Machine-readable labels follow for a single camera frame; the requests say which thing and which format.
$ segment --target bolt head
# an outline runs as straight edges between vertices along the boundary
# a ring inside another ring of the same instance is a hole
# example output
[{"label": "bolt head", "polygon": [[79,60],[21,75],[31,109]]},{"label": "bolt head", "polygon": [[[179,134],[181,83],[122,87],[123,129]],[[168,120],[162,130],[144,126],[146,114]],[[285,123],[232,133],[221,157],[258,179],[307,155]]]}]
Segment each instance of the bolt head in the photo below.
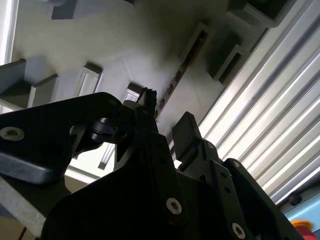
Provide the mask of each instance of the bolt head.
[{"label": "bolt head", "polygon": [[240,168],[240,164],[237,161],[233,161],[233,164],[235,165],[236,168]]},{"label": "bolt head", "polygon": [[234,234],[241,240],[246,238],[246,233],[238,223],[232,223],[232,230]]},{"label": "bolt head", "polygon": [[4,140],[15,142],[24,139],[25,133],[20,128],[14,126],[7,126],[0,130],[0,137]]},{"label": "bolt head", "polygon": [[214,149],[215,148],[215,146],[211,142],[208,142],[208,146],[209,146],[210,149]]},{"label": "bolt head", "polygon": [[182,212],[182,207],[180,202],[173,197],[168,198],[165,202],[165,205],[167,209],[174,215],[179,215]]}]

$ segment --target screw hole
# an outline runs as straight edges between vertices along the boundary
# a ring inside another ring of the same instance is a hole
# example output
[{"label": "screw hole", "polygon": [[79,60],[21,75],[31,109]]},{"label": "screw hole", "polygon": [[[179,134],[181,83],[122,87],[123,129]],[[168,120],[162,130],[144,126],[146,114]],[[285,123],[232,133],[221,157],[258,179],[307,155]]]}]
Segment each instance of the screw hole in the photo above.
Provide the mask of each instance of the screw hole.
[{"label": "screw hole", "polygon": [[205,175],[200,176],[199,179],[200,179],[202,182],[207,183],[207,178],[206,178]]},{"label": "screw hole", "polygon": [[242,234],[242,230],[238,226],[235,227],[235,230],[238,234]]},{"label": "screw hole", "polygon": [[224,187],[224,190],[228,193],[228,194],[230,194],[231,193],[231,190],[230,190],[230,188],[228,188],[228,187]]}]

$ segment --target corrugated metal surface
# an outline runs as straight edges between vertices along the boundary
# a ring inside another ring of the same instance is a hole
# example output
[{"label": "corrugated metal surface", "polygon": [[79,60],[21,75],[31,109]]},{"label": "corrugated metal surface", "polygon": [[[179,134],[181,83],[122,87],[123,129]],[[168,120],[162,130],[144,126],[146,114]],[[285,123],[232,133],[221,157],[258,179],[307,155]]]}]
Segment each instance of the corrugated metal surface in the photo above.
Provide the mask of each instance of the corrugated metal surface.
[{"label": "corrugated metal surface", "polygon": [[200,125],[278,202],[320,169],[320,1],[270,29]]}]

